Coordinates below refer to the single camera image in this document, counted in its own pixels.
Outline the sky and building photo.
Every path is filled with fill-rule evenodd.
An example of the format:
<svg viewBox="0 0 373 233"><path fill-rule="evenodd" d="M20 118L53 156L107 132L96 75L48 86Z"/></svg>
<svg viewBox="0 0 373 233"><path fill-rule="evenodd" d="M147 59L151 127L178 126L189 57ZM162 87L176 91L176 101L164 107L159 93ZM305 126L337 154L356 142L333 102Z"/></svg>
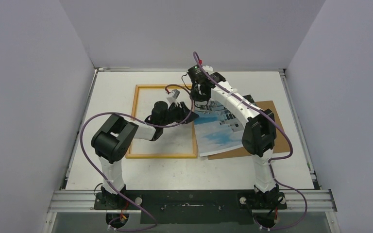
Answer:
<svg viewBox="0 0 373 233"><path fill-rule="evenodd" d="M215 100L196 102L195 135L200 157L242 148L244 127L226 107Z"/></svg>

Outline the yellow picture frame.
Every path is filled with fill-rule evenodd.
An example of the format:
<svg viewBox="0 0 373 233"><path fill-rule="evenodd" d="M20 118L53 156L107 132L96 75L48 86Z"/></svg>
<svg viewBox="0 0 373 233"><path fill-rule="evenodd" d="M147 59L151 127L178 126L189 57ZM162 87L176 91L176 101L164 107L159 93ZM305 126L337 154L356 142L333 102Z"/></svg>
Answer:
<svg viewBox="0 0 373 233"><path fill-rule="evenodd" d="M187 88L178 84L136 85L131 120L133 134L127 159L196 158L193 121L197 115Z"/></svg>

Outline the brown cardboard backing board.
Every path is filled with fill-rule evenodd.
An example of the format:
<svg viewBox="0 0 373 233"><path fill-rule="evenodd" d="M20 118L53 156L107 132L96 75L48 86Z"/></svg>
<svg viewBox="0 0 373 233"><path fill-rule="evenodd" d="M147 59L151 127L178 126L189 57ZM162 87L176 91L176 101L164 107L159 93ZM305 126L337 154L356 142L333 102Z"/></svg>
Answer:
<svg viewBox="0 0 373 233"><path fill-rule="evenodd" d="M281 120L279 118L279 115L277 113L277 110L276 110L275 105L274 105L272 100L257 101L257 102L255 102L255 104L263 110L270 109L274 114L275 123L282 130L284 130L284 127L282 126ZM288 144L287 140L284 138L283 134L278 129L276 129L276 139L274 141L274 148L273 148L272 152L273 152L273 154L290 152L290 147L289 147L289 144ZM217 159L245 157L245 156L251 156L251 154L249 154L245 150L244 147L241 147L241 148L230 150L230 151L227 151L227 152L210 155L208 157L208 159L209 160L217 160Z"/></svg>

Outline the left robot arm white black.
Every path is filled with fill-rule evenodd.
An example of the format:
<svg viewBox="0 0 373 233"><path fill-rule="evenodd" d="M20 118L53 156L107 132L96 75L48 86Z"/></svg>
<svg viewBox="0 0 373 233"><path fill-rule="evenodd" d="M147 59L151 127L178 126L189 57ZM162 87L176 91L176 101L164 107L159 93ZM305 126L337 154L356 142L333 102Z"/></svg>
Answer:
<svg viewBox="0 0 373 233"><path fill-rule="evenodd" d="M127 121L118 113L111 114L91 140L91 146L101 162L100 173L104 179L100 202L113 209L120 209L125 205L126 185L122 174L122 159L133 139L153 142L170 124L189 124L198 118L199 115L191 111L183 101L171 104L158 101L151 114L141 122Z"/></svg>

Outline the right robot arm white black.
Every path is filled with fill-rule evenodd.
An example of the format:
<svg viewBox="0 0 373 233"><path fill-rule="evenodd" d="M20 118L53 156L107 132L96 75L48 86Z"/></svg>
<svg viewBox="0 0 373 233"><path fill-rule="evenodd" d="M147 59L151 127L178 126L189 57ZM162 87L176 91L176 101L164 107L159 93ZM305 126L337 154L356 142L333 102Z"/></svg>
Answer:
<svg viewBox="0 0 373 233"><path fill-rule="evenodd" d="M270 109L263 110L250 103L229 82L211 67L195 65L187 70L196 102L215 100L222 104L243 125L241 143L252 155L255 171L255 203L260 209L286 209L284 193L279 189L272 170L272 149L281 128Z"/></svg>

